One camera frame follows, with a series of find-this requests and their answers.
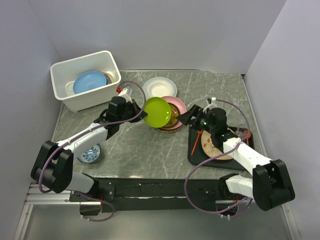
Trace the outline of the green plate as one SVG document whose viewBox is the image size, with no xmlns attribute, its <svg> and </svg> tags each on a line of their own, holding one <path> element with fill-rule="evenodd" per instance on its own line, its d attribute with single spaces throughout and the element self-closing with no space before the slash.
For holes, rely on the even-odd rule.
<svg viewBox="0 0 320 240">
<path fill-rule="evenodd" d="M 149 98 L 143 110 L 147 113 L 147 116 L 143 120 L 152 128 L 164 127 L 172 115 L 169 103 L 161 97 Z"/>
</svg>

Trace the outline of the grey deer plate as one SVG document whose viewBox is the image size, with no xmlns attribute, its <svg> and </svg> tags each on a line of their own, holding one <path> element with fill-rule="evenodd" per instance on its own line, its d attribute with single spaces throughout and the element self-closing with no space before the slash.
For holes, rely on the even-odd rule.
<svg viewBox="0 0 320 240">
<path fill-rule="evenodd" d="M 106 84 L 107 85 L 111 84 L 112 83 L 112 79 L 111 79 L 110 75 L 108 73 L 106 73 L 106 72 L 101 72 L 101 73 L 104 75 L 104 77 L 106 79 Z"/>
</svg>

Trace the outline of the blue plastic plate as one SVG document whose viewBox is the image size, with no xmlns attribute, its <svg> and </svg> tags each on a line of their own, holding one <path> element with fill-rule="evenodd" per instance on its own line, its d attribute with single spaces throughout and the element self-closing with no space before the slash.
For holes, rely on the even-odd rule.
<svg viewBox="0 0 320 240">
<path fill-rule="evenodd" d="M 89 71 L 80 75 L 73 83 L 73 92 L 80 94 L 96 88 L 106 86 L 107 77 L 99 71 Z"/>
</svg>

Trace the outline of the beige floral plate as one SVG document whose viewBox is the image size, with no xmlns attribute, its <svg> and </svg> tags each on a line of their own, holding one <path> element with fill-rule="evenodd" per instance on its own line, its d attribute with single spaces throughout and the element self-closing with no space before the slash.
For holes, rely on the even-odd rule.
<svg viewBox="0 0 320 240">
<path fill-rule="evenodd" d="M 115 83 L 118 81 L 117 75 L 115 75 L 112 71 L 106 71 L 105 73 L 108 73 L 111 77 L 112 83 Z"/>
</svg>

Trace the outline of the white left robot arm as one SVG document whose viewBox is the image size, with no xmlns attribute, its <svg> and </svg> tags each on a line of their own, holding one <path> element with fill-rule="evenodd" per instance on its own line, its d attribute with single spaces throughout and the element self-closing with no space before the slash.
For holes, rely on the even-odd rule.
<svg viewBox="0 0 320 240">
<path fill-rule="evenodd" d="M 147 113 L 135 100 L 113 97 L 107 109 L 85 130 L 59 142 L 48 140 L 43 143 L 31 170 L 31 178 L 49 191 L 77 191 L 86 200 L 95 200 L 100 193 L 99 181 L 85 173 L 75 172 L 74 161 L 91 147 L 111 138 L 121 124 L 135 123 L 146 116 Z"/>
</svg>

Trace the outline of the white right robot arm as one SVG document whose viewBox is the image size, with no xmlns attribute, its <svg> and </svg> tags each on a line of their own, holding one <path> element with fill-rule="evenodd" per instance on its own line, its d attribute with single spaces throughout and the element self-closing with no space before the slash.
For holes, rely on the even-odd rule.
<svg viewBox="0 0 320 240">
<path fill-rule="evenodd" d="M 235 194 L 249 197 L 263 211 L 295 199 L 285 162 L 265 157 L 244 143 L 229 129 L 224 109 L 208 110 L 194 105 L 177 119 L 183 125 L 209 133 L 211 142 L 223 155 L 229 155 L 250 173 L 250 178 L 236 173 L 221 177 L 218 192 L 222 198 L 230 199 Z"/>
</svg>

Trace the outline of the white plastic bin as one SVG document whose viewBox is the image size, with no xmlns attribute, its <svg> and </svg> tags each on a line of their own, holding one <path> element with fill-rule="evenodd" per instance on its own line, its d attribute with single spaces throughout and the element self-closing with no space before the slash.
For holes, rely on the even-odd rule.
<svg viewBox="0 0 320 240">
<path fill-rule="evenodd" d="M 117 82 L 75 94 L 73 84 L 82 74 L 110 71 L 117 76 Z M 117 95 L 116 88 L 122 77 L 111 52 L 107 50 L 57 62 L 50 67 L 50 76 L 55 98 L 72 112 L 78 112 L 106 103 Z"/>
</svg>

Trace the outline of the pink plate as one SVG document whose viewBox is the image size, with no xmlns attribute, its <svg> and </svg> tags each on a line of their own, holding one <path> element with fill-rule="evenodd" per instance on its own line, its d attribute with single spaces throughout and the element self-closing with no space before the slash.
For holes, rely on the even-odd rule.
<svg viewBox="0 0 320 240">
<path fill-rule="evenodd" d="M 179 98 L 177 97 L 174 97 L 174 96 L 164 96 L 162 97 L 164 100 L 166 100 L 166 102 L 169 104 L 173 104 L 175 105 L 178 109 L 179 109 L 179 112 L 180 112 L 180 115 L 184 114 L 187 112 L 187 107 L 186 105 L 183 103 L 182 100 L 180 100 Z"/>
</svg>

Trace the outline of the red plate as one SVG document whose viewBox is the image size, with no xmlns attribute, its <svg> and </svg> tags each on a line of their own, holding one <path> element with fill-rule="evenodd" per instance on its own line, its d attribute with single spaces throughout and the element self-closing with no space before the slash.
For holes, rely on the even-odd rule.
<svg viewBox="0 0 320 240">
<path fill-rule="evenodd" d="M 169 106 L 171 109 L 171 117 L 170 117 L 169 122 L 165 126 L 163 126 L 162 128 L 174 129 L 174 128 L 182 126 L 182 123 L 177 120 L 177 117 L 180 115 L 179 109 L 174 104 L 171 104 L 171 103 L 169 103 Z"/>
</svg>

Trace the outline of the yellow woven plate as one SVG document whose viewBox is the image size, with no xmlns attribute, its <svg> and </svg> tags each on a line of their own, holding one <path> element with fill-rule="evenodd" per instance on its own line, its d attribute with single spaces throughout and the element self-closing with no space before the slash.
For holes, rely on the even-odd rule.
<svg viewBox="0 0 320 240">
<path fill-rule="evenodd" d="M 177 132 L 179 129 L 181 129 L 182 126 L 179 126 L 179 127 L 176 127 L 176 128 L 173 128 L 173 129 L 167 129 L 167 128 L 158 128 L 159 131 L 163 132 L 163 133 L 175 133 Z"/>
</svg>

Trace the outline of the orange fork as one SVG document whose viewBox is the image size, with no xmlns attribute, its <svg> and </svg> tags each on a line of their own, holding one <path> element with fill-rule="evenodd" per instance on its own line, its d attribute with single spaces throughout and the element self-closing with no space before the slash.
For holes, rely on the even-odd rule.
<svg viewBox="0 0 320 240">
<path fill-rule="evenodd" d="M 197 131 L 197 137 L 196 137 L 196 139 L 195 139 L 195 142 L 194 142 L 194 145 L 193 145 L 193 148 L 192 148 L 192 151 L 191 151 L 191 155 L 193 155 L 194 152 L 195 152 L 195 150 L 196 150 L 196 147 L 197 147 L 199 138 L 200 138 L 201 135 L 202 135 L 202 132 L 203 132 L 202 130 L 198 130 L 198 131 Z"/>
</svg>

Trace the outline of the white deep plate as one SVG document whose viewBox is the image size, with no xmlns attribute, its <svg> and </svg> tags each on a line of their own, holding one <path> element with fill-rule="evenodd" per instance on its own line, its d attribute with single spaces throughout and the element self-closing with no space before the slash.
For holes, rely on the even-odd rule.
<svg viewBox="0 0 320 240">
<path fill-rule="evenodd" d="M 142 89 L 146 99 L 165 96 L 176 97 L 178 94 L 176 84 L 166 77 L 153 77 L 143 84 Z"/>
</svg>

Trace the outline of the black tray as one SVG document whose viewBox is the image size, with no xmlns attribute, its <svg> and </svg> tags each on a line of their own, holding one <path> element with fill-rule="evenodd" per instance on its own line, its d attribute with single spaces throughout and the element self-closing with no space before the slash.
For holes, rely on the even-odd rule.
<svg viewBox="0 0 320 240">
<path fill-rule="evenodd" d="M 193 149 L 195 140 L 197 138 L 197 130 L 193 129 L 192 127 L 188 128 L 188 150 L 187 150 L 187 159 L 189 163 L 192 165 L 197 166 L 198 164 L 202 163 L 203 161 L 209 159 L 202 147 L 201 147 L 201 136 L 198 140 L 196 149 L 191 155 L 191 151 Z M 225 155 L 222 157 L 218 157 L 217 159 L 214 159 L 210 162 L 207 162 L 204 164 L 205 167 L 211 167 L 211 168 L 220 168 L 220 169 L 228 169 L 228 170 L 237 170 L 237 171 L 246 171 L 246 169 L 238 163 L 236 160 L 234 160 L 229 155 Z"/>
</svg>

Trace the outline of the beige plate on tray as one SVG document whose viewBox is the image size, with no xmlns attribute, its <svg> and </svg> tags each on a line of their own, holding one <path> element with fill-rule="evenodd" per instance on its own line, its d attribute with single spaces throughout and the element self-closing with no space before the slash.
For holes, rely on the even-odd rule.
<svg viewBox="0 0 320 240">
<path fill-rule="evenodd" d="M 211 135 L 207 131 L 203 131 L 200 137 L 200 144 L 203 152 L 209 157 L 213 158 L 223 153 L 214 146 L 211 140 Z"/>
</svg>

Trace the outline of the clear glass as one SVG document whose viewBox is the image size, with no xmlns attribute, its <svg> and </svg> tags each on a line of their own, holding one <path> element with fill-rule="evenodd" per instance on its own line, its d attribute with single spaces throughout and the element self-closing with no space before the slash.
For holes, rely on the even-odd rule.
<svg viewBox="0 0 320 240">
<path fill-rule="evenodd" d="M 246 137 L 248 135 L 248 126 L 246 124 L 238 125 L 235 134 L 241 139 Z"/>
</svg>

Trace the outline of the orange spoon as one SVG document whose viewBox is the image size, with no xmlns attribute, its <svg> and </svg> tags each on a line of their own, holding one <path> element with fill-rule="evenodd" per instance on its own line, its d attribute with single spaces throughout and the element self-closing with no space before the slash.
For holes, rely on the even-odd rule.
<svg viewBox="0 0 320 240">
<path fill-rule="evenodd" d="M 245 129 L 245 130 L 243 131 L 243 135 L 245 136 L 245 142 L 246 142 L 246 144 L 249 146 L 249 145 L 250 145 L 250 138 L 251 138 L 251 136 L 252 136 L 251 131 L 248 130 L 248 129 Z"/>
</svg>

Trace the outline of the blue white patterned bowl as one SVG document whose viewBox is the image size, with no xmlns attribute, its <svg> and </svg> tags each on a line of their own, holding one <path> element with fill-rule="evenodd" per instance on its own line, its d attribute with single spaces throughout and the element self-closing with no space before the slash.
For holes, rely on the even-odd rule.
<svg viewBox="0 0 320 240">
<path fill-rule="evenodd" d="M 77 158 L 79 162 L 84 164 L 91 164 L 98 160 L 101 154 L 101 146 L 100 144 L 96 144 L 86 150 L 85 152 L 81 153 L 80 156 Z"/>
</svg>

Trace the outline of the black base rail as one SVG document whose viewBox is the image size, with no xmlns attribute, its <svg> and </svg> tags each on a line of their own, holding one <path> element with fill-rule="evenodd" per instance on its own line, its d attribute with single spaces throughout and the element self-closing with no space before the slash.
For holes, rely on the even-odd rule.
<svg viewBox="0 0 320 240">
<path fill-rule="evenodd" d="M 70 195 L 71 202 L 79 202 L 79 212 L 84 216 L 116 211 L 184 210 L 192 206 L 186 199 L 183 179 L 99 178 L 98 192 L 93 197 L 112 206 L 94 204 L 78 192 Z M 201 209 L 215 211 L 217 203 L 233 203 L 244 196 L 228 193 L 216 179 L 190 179 L 188 196 Z"/>
</svg>

